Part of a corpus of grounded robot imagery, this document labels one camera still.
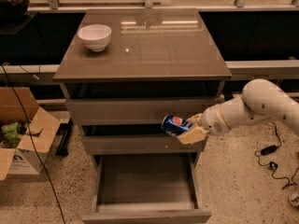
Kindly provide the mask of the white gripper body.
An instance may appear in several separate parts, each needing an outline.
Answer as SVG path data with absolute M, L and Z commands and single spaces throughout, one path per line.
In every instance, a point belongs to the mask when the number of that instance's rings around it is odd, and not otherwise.
M 211 135 L 228 133 L 231 127 L 228 124 L 227 105 L 216 104 L 206 109 L 200 118 L 201 126 Z

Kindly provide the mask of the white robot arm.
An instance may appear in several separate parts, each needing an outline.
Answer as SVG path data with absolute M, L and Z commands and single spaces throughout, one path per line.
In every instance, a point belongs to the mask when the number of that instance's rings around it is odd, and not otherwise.
M 260 125 L 274 119 L 299 135 L 299 104 L 276 84 L 265 79 L 247 83 L 242 95 L 216 104 L 188 119 L 192 127 L 178 136 L 183 145 L 201 142 L 239 126 Z

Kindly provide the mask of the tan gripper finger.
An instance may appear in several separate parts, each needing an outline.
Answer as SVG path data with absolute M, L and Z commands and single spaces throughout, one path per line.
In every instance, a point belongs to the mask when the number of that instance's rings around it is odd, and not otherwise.
M 202 122 L 201 122 L 201 117 L 202 117 L 202 113 L 198 113 L 192 117 L 187 118 L 187 121 L 191 124 L 195 124 L 197 126 L 201 126 Z
M 208 130 L 201 126 L 192 126 L 187 132 L 178 136 L 178 140 L 183 145 L 194 144 L 206 139 Z

